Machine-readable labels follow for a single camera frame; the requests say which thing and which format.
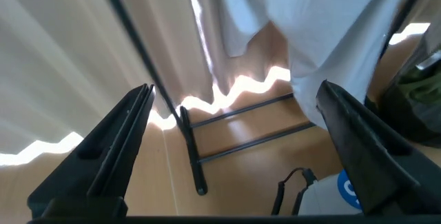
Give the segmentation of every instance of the black metal rack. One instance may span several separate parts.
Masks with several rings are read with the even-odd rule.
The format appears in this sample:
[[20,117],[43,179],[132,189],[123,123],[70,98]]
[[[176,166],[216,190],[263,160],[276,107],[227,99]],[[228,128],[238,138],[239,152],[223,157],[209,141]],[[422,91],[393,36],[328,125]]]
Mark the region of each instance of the black metal rack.
[[[396,30],[398,30],[398,28],[402,25],[402,23],[405,20],[405,17],[410,12],[410,9],[414,5],[415,2],[416,2],[416,0],[407,0],[407,2],[404,4],[404,8],[400,11],[400,13],[398,13],[396,21],[394,22],[393,27],[389,31],[389,35],[387,37],[388,38],[387,40],[389,40],[391,35]],[[201,196],[207,193],[207,183],[205,181],[205,177],[204,177],[203,169],[202,169],[203,163],[206,163],[206,162],[209,162],[213,159],[217,159],[222,156],[231,154],[233,152],[238,152],[238,151],[244,150],[246,148],[249,148],[249,147],[252,147],[252,146],[273,140],[273,139],[277,139],[277,138],[286,136],[288,134],[293,134],[295,132],[299,132],[299,131],[302,131],[307,128],[311,128],[311,127],[315,126],[313,123],[306,123],[306,124],[303,124],[300,126],[289,128],[288,130],[282,130],[281,132],[276,133],[276,134],[264,136],[264,137],[256,139],[256,140],[246,142],[242,145],[239,145],[239,146],[236,146],[236,147],[233,147],[231,149],[224,150],[221,152],[217,152],[217,153],[209,155],[209,156],[200,156],[200,154],[198,152],[197,145],[196,145],[196,140],[195,140],[194,134],[193,134],[194,128],[198,128],[203,125],[207,125],[207,124],[213,123],[215,121],[225,119],[229,116],[233,116],[236,114],[244,113],[246,111],[254,110],[256,108],[263,107],[265,105],[269,105],[269,104],[275,103],[277,101],[290,99],[293,97],[293,95],[286,94],[283,96],[279,96],[279,97],[276,97],[275,99],[270,99],[270,100],[264,101],[262,103],[257,103],[257,104],[248,106],[246,108],[242,108],[242,109],[235,110],[235,111],[232,111],[232,112],[229,112],[226,114],[222,114],[220,116],[216,116],[211,119],[201,121],[198,123],[191,123],[188,111],[185,109],[185,107],[181,106],[181,109],[180,109],[181,117],[179,117],[178,113],[175,110],[174,104],[173,104],[169,94],[167,93],[167,90],[165,89],[163,82],[156,71],[156,68],[154,67],[154,65],[150,59],[150,56],[147,53],[147,50],[146,50],[144,44],[141,41],[141,38],[140,38],[138,32],[136,31],[136,28],[133,25],[133,22],[129,16],[129,14],[127,13],[127,10],[125,9],[123,2],[121,0],[110,0],[110,3],[112,5],[112,7],[114,8],[115,13],[119,17],[121,23],[123,24],[124,28],[126,29],[127,34],[129,35],[132,43],[134,44],[136,51],[139,53],[140,57],[142,58],[148,72],[152,76],[152,79],[153,79],[155,85],[157,86],[158,91],[161,93],[165,103],[167,104],[169,111],[172,113],[173,117],[176,119],[176,124],[179,127],[180,131],[182,132],[184,139],[185,139],[185,142],[187,144],[189,161],[190,161],[190,166],[192,168],[196,191]],[[384,51],[387,49],[387,45],[388,44],[386,42],[384,45],[384,48],[382,49],[381,55],[384,54]]]

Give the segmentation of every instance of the beige curtain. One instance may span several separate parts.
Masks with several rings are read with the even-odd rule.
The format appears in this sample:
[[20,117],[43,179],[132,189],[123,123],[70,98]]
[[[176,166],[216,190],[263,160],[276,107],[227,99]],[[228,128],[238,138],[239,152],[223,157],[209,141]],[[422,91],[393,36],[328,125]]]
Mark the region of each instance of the beige curtain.
[[[227,95],[237,76],[263,81],[277,64],[272,26],[245,55],[227,57],[217,0],[123,2],[175,105],[186,96],[211,104],[214,84]],[[67,152],[72,143],[5,155],[85,136],[127,91],[153,83],[107,0],[0,0],[0,8],[0,165],[27,163],[35,150]],[[170,117],[159,95],[155,110],[151,119]]]

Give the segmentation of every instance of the hanging clothing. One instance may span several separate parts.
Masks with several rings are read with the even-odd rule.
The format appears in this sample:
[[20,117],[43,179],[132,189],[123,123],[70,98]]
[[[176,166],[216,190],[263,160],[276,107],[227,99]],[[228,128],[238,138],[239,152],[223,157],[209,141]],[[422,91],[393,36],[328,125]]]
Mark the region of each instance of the hanging clothing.
[[288,42],[294,96],[325,128],[316,94],[327,79],[363,102],[400,0],[221,0],[225,49],[240,56],[269,21]]

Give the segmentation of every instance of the blue circular sticker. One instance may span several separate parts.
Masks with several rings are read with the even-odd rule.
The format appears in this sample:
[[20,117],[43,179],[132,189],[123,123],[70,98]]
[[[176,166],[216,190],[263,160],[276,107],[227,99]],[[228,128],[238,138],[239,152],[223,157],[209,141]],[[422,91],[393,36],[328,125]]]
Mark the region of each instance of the blue circular sticker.
[[350,206],[361,210],[360,202],[357,199],[356,193],[353,190],[351,181],[347,177],[345,170],[338,175],[337,187],[342,198],[350,204]]

